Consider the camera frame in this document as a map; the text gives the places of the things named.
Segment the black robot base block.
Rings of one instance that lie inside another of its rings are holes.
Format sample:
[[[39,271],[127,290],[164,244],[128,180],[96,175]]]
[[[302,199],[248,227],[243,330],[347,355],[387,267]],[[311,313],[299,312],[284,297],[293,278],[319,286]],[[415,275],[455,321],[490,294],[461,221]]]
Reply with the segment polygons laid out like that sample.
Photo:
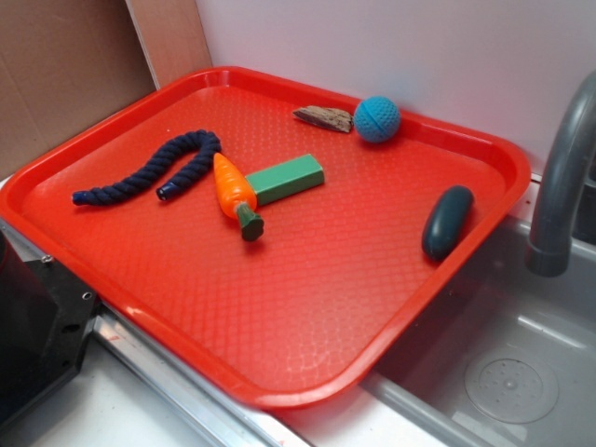
[[[1,236],[1,428],[78,375],[97,293],[52,258],[24,261]]]

